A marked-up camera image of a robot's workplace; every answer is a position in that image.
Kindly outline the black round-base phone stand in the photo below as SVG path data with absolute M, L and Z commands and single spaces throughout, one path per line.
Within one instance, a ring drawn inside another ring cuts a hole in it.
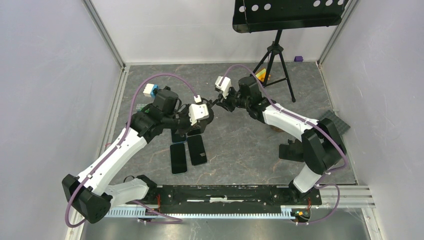
M 202 103 L 204 105 L 204 110 L 206 111 L 206 115 L 201 120 L 207 119 L 209 116 L 209 113 L 214 113 L 213 107 L 218 103 L 218 101 L 219 101 L 218 99 L 208 100 L 208 99 L 202 98 Z

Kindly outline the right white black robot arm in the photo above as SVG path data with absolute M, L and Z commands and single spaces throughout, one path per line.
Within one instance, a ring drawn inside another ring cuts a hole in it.
M 304 117 L 269 100 L 262 95 L 253 76 L 241 78 L 238 85 L 239 90 L 235 90 L 228 77 L 218 76 L 215 81 L 215 89 L 220 93 L 217 105 L 229 112 L 245 109 L 251 118 L 295 137 L 295 141 L 280 145 L 279 151 L 281 159 L 305 164 L 288 191 L 293 203 L 302 204 L 309 198 L 309 190 L 346 155 L 336 124 L 329 118 Z

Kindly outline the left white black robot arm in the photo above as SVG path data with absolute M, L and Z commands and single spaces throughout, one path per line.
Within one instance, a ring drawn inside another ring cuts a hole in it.
M 111 180 L 137 152 L 165 129 L 183 135 L 195 130 L 202 131 L 213 120 L 215 101 L 199 94 L 194 94 L 193 104 L 182 105 L 178 94 L 167 86 L 160 89 L 149 83 L 142 92 L 153 102 L 129 114 L 121 133 L 97 160 L 78 175 L 68 174 L 63 178 L 61 184 L 67 200 L 65 222 L 69 227 L 80 226 L 79 223 L 70 222 L 70 209 L 82 215 L 82 223 L 94 224 L 118 205 L 133 200 L 153 203 L 157 190 L 142 176 L 116 185 L 110 185 Z

